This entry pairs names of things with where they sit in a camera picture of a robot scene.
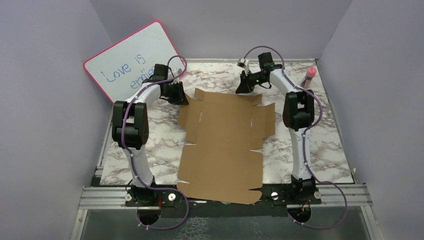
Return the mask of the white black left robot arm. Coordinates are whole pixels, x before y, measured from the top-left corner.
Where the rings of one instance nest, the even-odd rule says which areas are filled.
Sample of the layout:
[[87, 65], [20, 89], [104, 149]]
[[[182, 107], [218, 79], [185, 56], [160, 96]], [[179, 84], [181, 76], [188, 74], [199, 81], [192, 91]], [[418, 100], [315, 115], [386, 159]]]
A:
[[150, 134], [148, 108], [159, 99], [171, 105], [188, 105], [183, 84], [177, 80], [181, 75], [181, 70], [173, 72], [168, 65], [156, 64], [152, 75], [142, 81], [140, 90], [112, 106], [111, 136], [123, 149], [130, 165], [130, 195], [147, 206], [155, 203], [158, 190], [146, 154]]

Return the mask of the brown cardboard box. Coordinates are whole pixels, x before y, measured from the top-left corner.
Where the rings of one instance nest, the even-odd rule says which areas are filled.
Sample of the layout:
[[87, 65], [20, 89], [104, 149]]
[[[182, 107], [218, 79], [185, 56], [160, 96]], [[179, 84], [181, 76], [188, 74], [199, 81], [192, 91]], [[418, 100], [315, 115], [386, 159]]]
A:
[[250, 205], [262, 196], [264, 139], [276, 133], [275, 104], [262, 95], [194, 91], [179, 110], [186, 130], [177, 188], [186, 197]]

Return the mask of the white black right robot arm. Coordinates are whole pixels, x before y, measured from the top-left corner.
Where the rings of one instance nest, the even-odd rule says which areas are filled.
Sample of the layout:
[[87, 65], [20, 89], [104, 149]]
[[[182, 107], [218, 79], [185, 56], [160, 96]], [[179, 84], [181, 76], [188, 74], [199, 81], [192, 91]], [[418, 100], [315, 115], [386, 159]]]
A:
[[249, 94], [255, 86], [263, 87], [268, 83], [284, 95], [282, 120], [290, 133], [293, 156], [291, 183], [287, 193], [292, 202], [300, 204], [316, 189], [316, 179], [310, 169], [309, 147], [310, 129], [315, 120], [314, 93], [295, 83], [288, 76], [284, 66], [274, 62], [270, 52], [260, 54], [258, 60], [258, 72], [250, 71], [246, 58], [238, 60], [237, 65], [243, 68], [243, 71], [235, 92]]

